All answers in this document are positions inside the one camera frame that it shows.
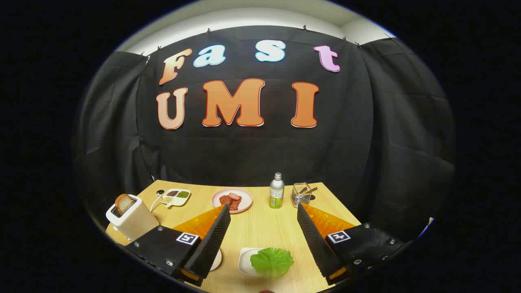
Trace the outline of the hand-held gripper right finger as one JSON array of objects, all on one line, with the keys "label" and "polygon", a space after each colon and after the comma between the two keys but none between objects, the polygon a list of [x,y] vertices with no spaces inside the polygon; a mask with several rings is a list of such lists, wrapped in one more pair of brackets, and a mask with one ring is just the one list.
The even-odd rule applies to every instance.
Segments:
[{"label": "hand-held gripper right finger", "polygon": [[405,249],[399,238],[370,223],[355,226],[305,203],[297,210],[307,245],[328,285],[364,278]]}]

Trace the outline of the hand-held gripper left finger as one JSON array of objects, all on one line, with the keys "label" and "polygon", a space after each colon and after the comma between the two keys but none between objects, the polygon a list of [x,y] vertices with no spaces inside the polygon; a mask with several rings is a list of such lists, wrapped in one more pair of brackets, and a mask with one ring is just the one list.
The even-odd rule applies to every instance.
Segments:
[{"label": "hand-held gripper left finger", "polygon": [[229,205],[221,205],[175,229],[158,225],[126,249],[168,278],[201,286],[230,222]]}]

